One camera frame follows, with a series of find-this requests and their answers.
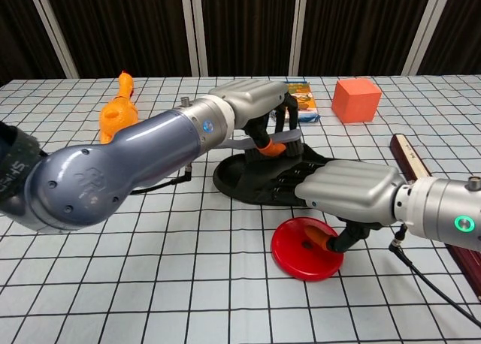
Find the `dark curtain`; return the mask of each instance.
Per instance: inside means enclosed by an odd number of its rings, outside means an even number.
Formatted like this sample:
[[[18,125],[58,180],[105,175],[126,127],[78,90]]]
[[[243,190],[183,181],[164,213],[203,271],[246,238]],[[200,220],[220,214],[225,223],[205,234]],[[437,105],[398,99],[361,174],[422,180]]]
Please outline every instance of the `dark curtain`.
[[[427,2],[307,0],[299,74],[400,74]]]
[[[50,0],[80,77],[190,76],[182,0]]]
[[[295,0],[202,0],[210,76],[287,75]]]
[[[32,0],[0,0],[0,86],[13,79],[65,78]]]
[[[481,74],[481,0],[448,0],[418,74]]]

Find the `orange rubber chicken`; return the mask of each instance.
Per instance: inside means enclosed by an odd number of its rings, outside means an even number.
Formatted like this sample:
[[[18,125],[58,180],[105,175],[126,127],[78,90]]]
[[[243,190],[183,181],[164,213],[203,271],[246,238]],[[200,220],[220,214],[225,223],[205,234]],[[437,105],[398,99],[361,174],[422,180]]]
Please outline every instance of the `orange rubber chicken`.
[[[134,93],[134,79],[125,71],[119,76],[119,92],[100,112],[100,142],[110,143],[123,128],[138,122],[137,108],[130,101]]]

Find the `grid pattern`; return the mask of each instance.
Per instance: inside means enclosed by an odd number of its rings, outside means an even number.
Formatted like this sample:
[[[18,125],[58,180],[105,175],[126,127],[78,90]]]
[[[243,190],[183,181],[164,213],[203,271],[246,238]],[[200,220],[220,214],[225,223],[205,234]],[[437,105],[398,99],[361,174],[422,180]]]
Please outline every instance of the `grid pattern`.
[[[232,79],[138,78],[133,100],[146,119]],[[339,77],[270,79],[310,82],[321,121],[301,129],[304,142],[323,155],[397,166],[389,141],[402,133],[433,175],[481,174],[480,76],[370,77],[383,96],[374,121],[355,125],[342,125],[330,108]],[[98,113],[116,90],[112,79],[15,80],[0,89],[0,119],[36,136],[47,152],[94,143]],[[343,223],[220,194],[213,170],[232,154],[212,150],[195,161],[190,183],[130,197],[106,222],[72,234],[35,234],[0,217],[2,342],[481,340],[481,330],[386,250],[393,229],[356,244],[328,280],[289,278],[271,257],[275,228],[293,216],[316,217],[338,231]],[[481,318],[442,243],[409,236],[404,248],[430,280]]]

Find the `gray robot arm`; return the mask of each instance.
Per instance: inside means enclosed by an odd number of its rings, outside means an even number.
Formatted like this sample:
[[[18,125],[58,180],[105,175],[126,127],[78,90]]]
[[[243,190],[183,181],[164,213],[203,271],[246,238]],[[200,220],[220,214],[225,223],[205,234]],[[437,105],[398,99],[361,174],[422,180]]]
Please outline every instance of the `gray robot arm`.
[[[151,186],[218,146],[234,128],[243,128],[281,104],[287,92],[281,82],[233,82],[188,107],[119,131],[109,144],[61,149],[31,167],[16,194],[0,203],[0,211],[46,233],[102,222],[132,189]]]
[[[410,233],[481,251],[481,179],[434,177],[406,184],[394,167],[330,161],[295,188],[309,207],[346,221],[403,222]]]

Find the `red disc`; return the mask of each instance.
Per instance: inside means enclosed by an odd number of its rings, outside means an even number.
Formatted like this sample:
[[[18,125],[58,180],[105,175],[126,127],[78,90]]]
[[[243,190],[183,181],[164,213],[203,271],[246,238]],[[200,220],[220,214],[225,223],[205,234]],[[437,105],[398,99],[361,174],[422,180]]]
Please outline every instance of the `red disc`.
[[[337,236],[329,225],[317,219],[289,219],[274,232],[271,242],[272,256],[284,271],[297,279],[327,279],[339,270],[344,254],[321,249],[306,235],[304,228],[309,225]]]

